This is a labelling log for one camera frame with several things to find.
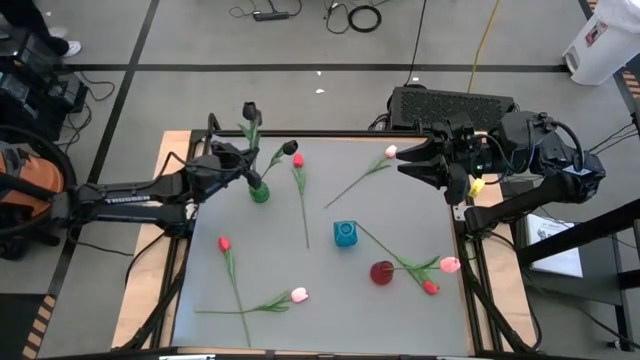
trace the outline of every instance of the white paper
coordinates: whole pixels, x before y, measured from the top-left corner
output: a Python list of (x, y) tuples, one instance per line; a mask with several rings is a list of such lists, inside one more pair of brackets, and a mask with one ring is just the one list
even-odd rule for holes
[[(529, 214), (527, 215), (527, 239), (529, 241), (529, 245), (563, 232), (568, 228), (573, 227), (573, 225), (573, 223), (547, 219)], [(580, 262), (580, 250), (578, 248), (574, 248), (550, 256), (546, 259), (534, 261), (531, 264), (531, 269), (581, 278), (582, 264)]]

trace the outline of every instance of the small vase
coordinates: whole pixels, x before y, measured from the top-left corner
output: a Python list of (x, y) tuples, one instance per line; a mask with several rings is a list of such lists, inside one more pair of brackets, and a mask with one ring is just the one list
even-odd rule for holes
[(269, 200), (269, 196), (271, 195), (271, 192), (269, 191), (269, 187), (267, 186), (267, 184), (263, 182), (260, 185), (260, 187), (257, 189), (254, 189), (251, 186), (249, 186), (249, 195), (251, 195), (251, 199), (254, 202), (261, 204)]

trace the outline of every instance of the label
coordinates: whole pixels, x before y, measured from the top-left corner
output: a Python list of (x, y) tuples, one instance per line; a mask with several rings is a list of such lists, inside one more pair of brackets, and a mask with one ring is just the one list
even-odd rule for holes
[(598, 22), (596, 22), (596, 25), (592, 27), (591, 30), (589, 30), (587, 36), (584, 37), (587, 41), (587, 47), (591, 47), (591, 45), (593, 45), (596, 40), (598, 40), (600, 35), (602, 35), (608, 28), (609, 27), (607, 26), (607, 24), (598, 20)]
[(485, 184), (484, 180), (475, 179), (473, 181), (473, 184), (471, 184), (471, 189), (469, 189), (469, 197), (472, 199), (475, 199), (475, 197), (478, 196), (478, 194), (480, 194), (480, 191), (482, 191), (484, 184)]

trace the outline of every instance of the blue cup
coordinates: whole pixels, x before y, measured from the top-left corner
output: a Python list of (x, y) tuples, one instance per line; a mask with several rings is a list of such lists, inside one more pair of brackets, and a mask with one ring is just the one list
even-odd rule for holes
[(336, 221), (333, 223), (333, 239), (338, 247), (350, 247), (358, 242), (355, 221)]

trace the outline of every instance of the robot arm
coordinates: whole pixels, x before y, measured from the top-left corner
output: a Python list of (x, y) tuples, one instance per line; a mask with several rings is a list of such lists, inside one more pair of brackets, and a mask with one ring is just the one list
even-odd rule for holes
[[(558, 127), (569, 133), (575, 148), (562, 141)], [(424, 143), (396, 155), (409, 162), (398, 170), (437, 189), (447, 187), (445, 199), (450, 205), (467, 197), (469, 176), (501, 173), (504, 177), (528, 170), (545, 177), (536, 189), (498, 205), (467, 209), (464, 217), (471, 234), (550, 202), (582, 203), (597, 192), (605, 177), (598, 157), (583, 151), (571, 129), (546, 113), (508, 113), (487, 134), (475, 134), (469, 118), (459, 114), (423, 132)]]
[[(86, 224), (91, 221), (148, 223), (171, 231), (187, 223), (185, 205), (206, 201), (231, 181), (244, 176), (249, 186), (260, 186), (260, 175), (251, 170), (259, 149), (238, 150), (218, 139), (210, 144), (210, 154), (184, 162), (176, 173), (160, 175), (153, 181), (111, 185), (84, 184), (58, 194), (52, 202), (52, 217), (58, 222)], [(155, 201), (160, 206), (144, 206)]]

